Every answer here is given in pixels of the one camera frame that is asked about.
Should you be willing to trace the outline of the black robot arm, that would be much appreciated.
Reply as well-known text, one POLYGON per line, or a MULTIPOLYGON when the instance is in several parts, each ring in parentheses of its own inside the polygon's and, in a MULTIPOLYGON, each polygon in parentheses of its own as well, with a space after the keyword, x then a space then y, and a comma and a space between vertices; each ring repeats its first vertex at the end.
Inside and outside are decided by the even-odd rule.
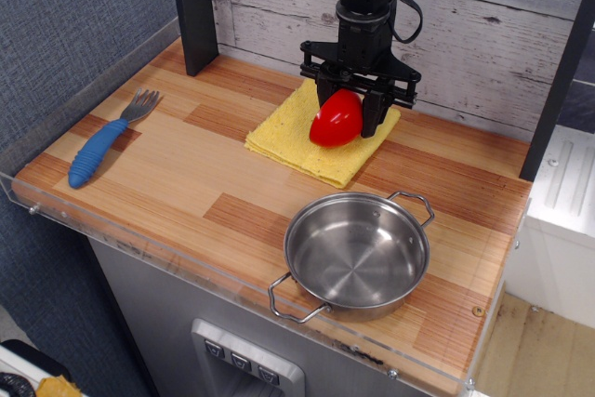
POLYGON ((376 134, 392 105, 412 108, 416 103, 421 74, 393 55, 392 44, 416 40, 423 22, 410 36, 401 37, 395 27, 400 2, 423 17, 414 0, 338 0, 336 42, 300 45, 301 74, 315 81, 321 106, 340 89, 364 96, 361 136, 365 139, 376 134))

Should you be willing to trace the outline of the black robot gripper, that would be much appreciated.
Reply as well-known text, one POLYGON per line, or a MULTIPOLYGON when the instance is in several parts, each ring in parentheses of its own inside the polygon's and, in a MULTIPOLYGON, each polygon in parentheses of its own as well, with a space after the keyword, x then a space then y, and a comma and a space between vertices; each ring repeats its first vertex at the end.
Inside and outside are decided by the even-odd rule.
POLYGON ((376 134, 392 105, 412 108, 421 74, 392 54, 394 40, 407 43, 394 29, 395 1, 378 12, 359 14, 337 4, 339 20, 336 42, 307 40, 300 45, 300 73, 316 83, 319 107, 340 89, 364 95, 361 137, 376 134))

